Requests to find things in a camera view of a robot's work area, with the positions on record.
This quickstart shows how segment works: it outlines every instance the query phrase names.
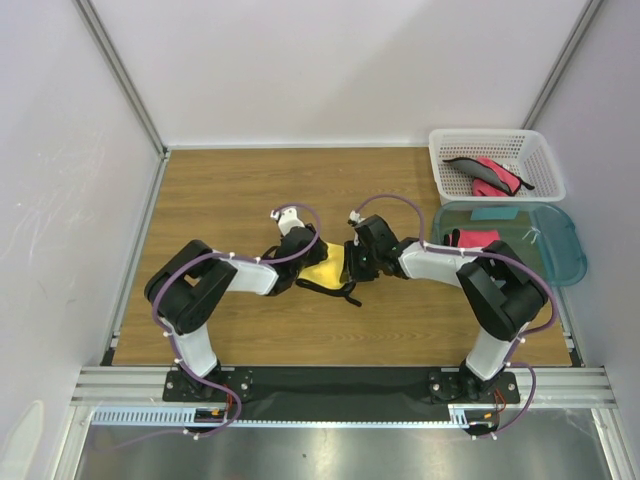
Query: robotic arm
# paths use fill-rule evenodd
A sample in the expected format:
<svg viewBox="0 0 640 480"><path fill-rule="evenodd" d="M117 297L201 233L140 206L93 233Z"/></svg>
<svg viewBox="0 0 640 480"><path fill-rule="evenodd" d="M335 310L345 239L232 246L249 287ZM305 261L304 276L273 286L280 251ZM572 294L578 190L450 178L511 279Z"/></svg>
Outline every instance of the robotic arm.
<svg viewBox="0 0 640 480"><path fill-rule="evenodd" d="M303 268L327 258L327 245L318 239L304 255L278 262L308 246L316 232L313 225L300 221L295 208L274 213L272 217L280 229L281 243L269 249L262 260L232 257L203 261L187 270L160 299L158 311L162 322L170 329L183 361L201 378L214 380L221 368L209 341L206 322L225 292L278 295L293 284ZM402 279L428 279L463 289L481 328L461 365L460 389L472 400L487 392L500 376L518 334L547 302L546 294L526 274L504 262L434 253L429 251L428 244L421 245L415 238L399 241L377 215L362 219L352 213L349 223L356 233L355 239L345 244L345 263L351 281L371 281L382 271ZM444 249L458 253L454 248L437 247ZM484 251L520 262L503 242L494 242ZM211 252L203 242L191 241L149 281L145 297L153 303L178 269ZM445 394L441 399L451 400Z"/></svg>

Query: wall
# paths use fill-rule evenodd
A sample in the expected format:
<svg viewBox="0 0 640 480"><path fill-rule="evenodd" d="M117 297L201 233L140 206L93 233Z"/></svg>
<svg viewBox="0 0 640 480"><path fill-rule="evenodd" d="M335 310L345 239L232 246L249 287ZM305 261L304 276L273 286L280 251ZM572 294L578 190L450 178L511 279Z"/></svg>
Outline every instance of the wall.
<svg viewBox="0 0 640 480"><path fill-rule="evenodd" d="M589 258L569 290L579 339L605 365L626 431L640 451L640 4L607 2L536 125L567 184L564 207Z"/></svg>
<svg viewBox="0 0 640 480"><path fill-rule="evenodd" d="M518 127L584 0L95 0L170 145Z"/></svg>
<svg viewBox="0 0 640 480"><path fill-rule="evenodd" d="M3 12L0 445L43 400L42 479L78 371L101 355L157 157L70 0Z"/></svg>

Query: plastic basket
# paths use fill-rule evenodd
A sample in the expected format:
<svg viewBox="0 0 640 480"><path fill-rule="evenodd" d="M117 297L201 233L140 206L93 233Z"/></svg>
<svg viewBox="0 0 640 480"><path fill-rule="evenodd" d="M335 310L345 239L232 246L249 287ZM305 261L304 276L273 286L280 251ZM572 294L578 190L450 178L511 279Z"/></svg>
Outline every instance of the plastic basket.
<svg viewBox="0 0 640 480"><path fill-rule="evenodd" d="M532 130L434 130L429 135L429 153L442 205L452 201L495 202L498 199L501 202L555 203L566 195L549 144L540 133ZM471 191L473 179L443 162L456 157L482 156L500 163L536 188L522 188L515 197L474 197Z"/></svg>

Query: gray floor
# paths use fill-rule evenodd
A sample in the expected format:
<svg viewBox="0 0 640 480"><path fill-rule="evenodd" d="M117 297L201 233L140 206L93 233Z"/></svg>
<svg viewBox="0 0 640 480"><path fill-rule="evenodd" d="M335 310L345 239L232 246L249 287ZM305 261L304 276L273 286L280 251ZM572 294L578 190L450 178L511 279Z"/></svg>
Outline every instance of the gray floor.
<svg viewBox="0 0 640 480"><path fill-rule="evenodd" d="M92 427L77 480L609 479L587 410L530 412L497 441L459 430L231 428L194 442Z"/></svg>

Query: wooden table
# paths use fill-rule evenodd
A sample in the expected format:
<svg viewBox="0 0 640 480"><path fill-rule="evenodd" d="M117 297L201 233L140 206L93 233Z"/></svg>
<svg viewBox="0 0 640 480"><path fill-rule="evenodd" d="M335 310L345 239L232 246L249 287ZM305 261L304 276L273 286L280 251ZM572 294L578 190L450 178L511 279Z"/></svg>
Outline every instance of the wooden table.
<svg viewBox="0 0 640 480"><path fill-rule="evenodd" d="M217 250L259 255L278 243L270 210L295 201L318 211L323 240L342 244L353 237L347 225L349 212L367 197L385 192L415 200L430 222L440 204L428 150L173 152L114 364L172 361L167 340L151 320L143 289L189 240L199 238ZM379 200L364 213L383 216L398 238L417 236L418 217L401 202ZM304 215L303 219L311 220ZM362 308L295 286L278 297L229 293L208 323L209 334L225 364L457 365L478 333L459 288L384 277L359 284L354 296L363 302ZM536 323L545 322L549 313L547 306ZM569 365L560 325L530 338L514 360Z"/></svg>

